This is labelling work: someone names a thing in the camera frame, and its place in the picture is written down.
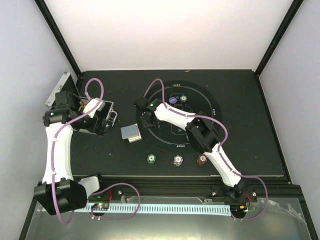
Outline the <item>purple round button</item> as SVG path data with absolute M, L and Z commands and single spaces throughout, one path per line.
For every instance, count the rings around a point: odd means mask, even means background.
M 172 105 L 176 104 L 178 102 L 177 98 L 176 97 L 170 97 L 168 102 Z

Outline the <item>green poker chip stack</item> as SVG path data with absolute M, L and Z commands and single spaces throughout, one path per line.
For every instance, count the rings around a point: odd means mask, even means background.
M 147 156 L 147 162 L 148 162 L 149 164 L 154 164 L 155 161 L 156 161 L 156 156 L 155 156 L 154 154 L 149 154 L 149 155 Z

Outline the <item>blue white poker chip stack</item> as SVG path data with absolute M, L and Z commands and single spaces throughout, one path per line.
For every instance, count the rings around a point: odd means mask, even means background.
M 173 158 L 173 164 L 175 165 L 175 166 L 180 166 L 181 164 L 183 163 L 183 158 L 182 158 L 182 156 L 180 156 L 180 155 L 176 155 L 174 158 Z

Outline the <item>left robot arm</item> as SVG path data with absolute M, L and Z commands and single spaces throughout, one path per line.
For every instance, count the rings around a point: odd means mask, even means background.
M 102 136 L 114 125 L 114 103 L 99 98 L 85 99 L 69 91 L 55 93 L 50 110 L 42 120 L 47 136 L 47 162 L 34 198 L 51 215 L 83 208 L 92 195 L 103 199 L 108 192 L 95 174 L 74 181 L 71 169 L 71 141 L 74 132 Z

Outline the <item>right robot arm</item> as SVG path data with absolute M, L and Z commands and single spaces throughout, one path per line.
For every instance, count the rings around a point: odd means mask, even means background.
M 218 131 L 214 126 L 214 123 L 218 123 L 217 120 L 206 115 L 182 111 L 160 99 L 150 102 L 144 96 L 139 96 L 133 105 L 141 112 L 140 119 L 144 128 L 167 122 L 184 130 L 191 147 L 204 155 L 218 171 L 227 188 L 226 196 L 231 201 L 238 202 L 246 195 L 246 183 L 242 174 L 224 152 L 224 142 L 218 139 Z

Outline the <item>blue playing card deck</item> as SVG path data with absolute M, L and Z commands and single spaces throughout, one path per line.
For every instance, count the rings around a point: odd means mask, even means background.
M 137 124 L 123 126 L 120 128 L 120 132 L 123 140 L 136 138 L 140 135 L 139 127 Z

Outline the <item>round black poker mat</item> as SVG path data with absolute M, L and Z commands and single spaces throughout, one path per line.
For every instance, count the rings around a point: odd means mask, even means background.
M 218 131 L 214 126 L 219 121 L 203 112 L 190 113 L 170 106 L 165 101 L 165 87 L 161 79 L 153 80 L 147 90 L 150 90 L 157 81 L 161 85 L 161 99 L 157 98 L 151 102 L 146 98 L 147 92 L 145 92 L 144 95 L 136 98 L 133 105 L 141 112 L 141 115 L 150 112 L 159 122 L 167 122 L 184 130 L 189 138 L 189 144 L 198 153 L 212 153 L 214 148 L 220 144 Z

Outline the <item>aluminium poker chip case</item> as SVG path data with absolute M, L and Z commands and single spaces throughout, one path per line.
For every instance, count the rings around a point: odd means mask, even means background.
M 89 95 L 89 85 L 97 82 L 100 86 L 100 97 Z M 42 121 L 45 127 L 52 124 L 65 124 L 85 114 L 70 125 L 75 131 L 102 136 L 112 128 L 118 116 L 112 101 L 102 100 L 104 86 L 97 78 L 90 79 L 85 85 L 84 97 L 81 97 L 69 72 L 65 72 L 49 95 L 45 105 L 48 110 Z

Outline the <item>red brown poker chip stack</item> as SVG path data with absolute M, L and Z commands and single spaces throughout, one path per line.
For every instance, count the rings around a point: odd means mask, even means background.
M 207 157 L 204 154 L 200 154 L 196 160 L 199 165 L 204 165 L 207 162 Z

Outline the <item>left base circuit board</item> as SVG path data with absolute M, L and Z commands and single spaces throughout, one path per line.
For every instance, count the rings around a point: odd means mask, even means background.
M 91 207 L 92 211 L 106 211 L 109 208 L 109 203 L 94 203 Z

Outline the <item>base circuit board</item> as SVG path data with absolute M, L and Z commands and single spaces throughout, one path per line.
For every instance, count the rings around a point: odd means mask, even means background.
M 231 205 L 230 206 L 230 211 L 232 213 L 247 213 L 250 211 L 254 211 L 256 208 L 247 206 L 247 205 Z
M 109 208 L 109 203 L 94 203 L 91 207 L 92 211 L 106 211 Z

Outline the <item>right base circuit board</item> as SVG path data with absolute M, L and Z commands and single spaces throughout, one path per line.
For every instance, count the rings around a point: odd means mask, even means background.
M 232 213 L 247 213 L 250 211 L 254 211 L 256 208 L 247 206 L 247 205 L 231 205 L 230 206 L 230 211 Z

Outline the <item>black aluminium rail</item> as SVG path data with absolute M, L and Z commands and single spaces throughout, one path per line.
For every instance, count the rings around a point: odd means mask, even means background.
M 217 176 L 103 176 L 106 186 L 127 183 L 144 197 L 212 197 L 227 187 Z

